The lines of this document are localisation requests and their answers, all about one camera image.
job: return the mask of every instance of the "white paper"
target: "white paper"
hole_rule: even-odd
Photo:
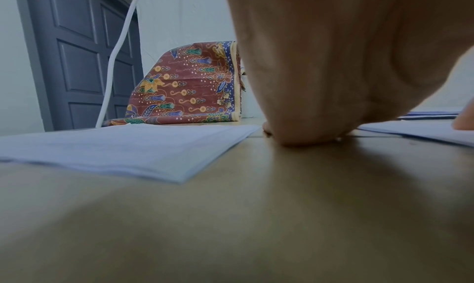
[[[449,121],[387,121],[362,125],[359,129],[416,136],[474,147],[474,131],[454,130]]]
[[[134,124],[0,138],[0,161],[184,183],[258,126]]]

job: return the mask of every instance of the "beige surface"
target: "beige surface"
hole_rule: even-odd
[[[386,135],[182,186],[0,164],[0,282],[474,282],[473,195],[474,149]]]

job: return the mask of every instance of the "gray door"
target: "gray door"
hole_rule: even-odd
[[[116,0],[28,0],[55,130],[95,126],[107,64],[127,13]],[[115,64],[107,118],[122,118],[142,63],[132,21]]]

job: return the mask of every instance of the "human hand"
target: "human hand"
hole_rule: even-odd
[[[405,114],[474,45],[474,0],[229,0],[275,139],[333,140]]]

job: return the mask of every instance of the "blue-gray paneled door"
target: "blue-gray paneled door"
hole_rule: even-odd
[[[28,0],[55,130],[92,128],[107,64],[127,13],[114,0]],[[115,64],[107,118],[122,118],[142,77],[138,22],[132,21]]]

